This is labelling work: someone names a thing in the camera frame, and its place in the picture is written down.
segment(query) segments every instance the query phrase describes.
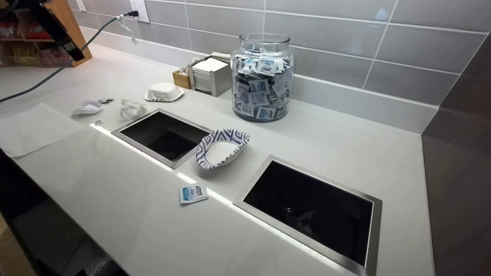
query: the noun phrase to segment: wipe packet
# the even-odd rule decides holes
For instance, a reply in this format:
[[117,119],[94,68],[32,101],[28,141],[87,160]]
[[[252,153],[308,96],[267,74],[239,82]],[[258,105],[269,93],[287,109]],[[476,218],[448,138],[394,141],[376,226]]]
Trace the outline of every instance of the wipe packet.
[[208,199],[206,188],[200,185],[192,185],[179,188],[181,203],[194,203],[200,200]]

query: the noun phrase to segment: plug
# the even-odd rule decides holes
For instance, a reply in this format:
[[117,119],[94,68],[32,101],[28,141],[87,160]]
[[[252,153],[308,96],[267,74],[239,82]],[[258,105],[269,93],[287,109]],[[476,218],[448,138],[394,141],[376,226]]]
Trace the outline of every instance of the plug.
[[137,17],[138,16],[138,11],[137,10],[132,10],[128,13],[129,16],[134,16],[134,17]]

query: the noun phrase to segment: napkin dispenser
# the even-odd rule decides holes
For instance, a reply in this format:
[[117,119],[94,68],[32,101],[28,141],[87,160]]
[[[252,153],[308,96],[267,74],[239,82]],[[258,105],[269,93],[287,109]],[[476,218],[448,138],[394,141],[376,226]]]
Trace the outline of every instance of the napkin dispenser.
[[209,58],[212,58],[212,56],[207,56],[188,65],[191,89],[212,95],[213,97],[218,97],[232,88],[232,68],[230,66],[225,66],[216,71],[210,71],[211,91],[196,89],[192,67]]

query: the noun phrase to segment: black cable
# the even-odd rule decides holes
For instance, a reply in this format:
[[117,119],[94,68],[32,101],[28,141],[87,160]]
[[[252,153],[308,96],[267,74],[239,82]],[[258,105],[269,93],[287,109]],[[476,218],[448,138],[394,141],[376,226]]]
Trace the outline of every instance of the black cable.
[[11,11],[13,11],[19,4],[19,1],[20,0],[15,0],[12,4],[9,4],[9,6],[0,14],[0,19],[2,19],[7,14],[9,14]]
[[[123,14],[123,16],[138,16],[138,12],[137,11],[131,11],[131,12],[128,12],[128,13],[125,13]],[[112,23],[113,21],[117,20],[116,17],[112,18],[111,20],[109,20],[106,24],[104,24],[98,31],[97,33],[95,33],[95,35],[89,40],[87,41],[87,43],[82,47],[80,48],[81,51],[85,50],[85,48],[87,48],[87,46],[90,44],[90,42],[92,42],[92,40],[94,40],[98,35],[99,33],[102,32],[102,30],[107,26],[109,25],[110,23]],[[13,99],[13,98],[16,98],[16,97],[19,97],[19,96],[22,96],[24,94],[27,94],[33,90],[35,90],[36,88],[40,87],[41,85],[43,85],[45,82],[49,81],[52,77],[54,77],[56,74],[58,74],[61,70],[65,69],[66,67],[70,66],[73,62],[73,59],[71,58],[70,61],[63,65],[62,67],[58,68],[58,70],[54,71],[51,75],[47,76],[45,79],[43,79],[42,81],[40,81],[38,84],[36,84],[35,86],[25,90],[25,91],[22,91],[20,93],[17,93],[17,94],[14,94],[12,96],[8,96],[6,98],[3,98],[0,100],[0,103],[2,102],[5,102],[5,101],[8,101],[10,99]]]

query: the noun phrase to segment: tile backsplash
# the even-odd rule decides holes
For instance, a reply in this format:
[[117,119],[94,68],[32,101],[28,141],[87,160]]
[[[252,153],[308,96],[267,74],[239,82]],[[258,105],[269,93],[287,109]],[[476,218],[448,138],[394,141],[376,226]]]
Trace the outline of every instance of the tile backsplash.
[[[99,28],[130,0],[68,0],[81,26]],[[299,75],[440,105],[491,29],[483,0],[146,0],[143,40],[230,53],[248,32],[286,34]],[[129,35],[117,23],[105,29]]]

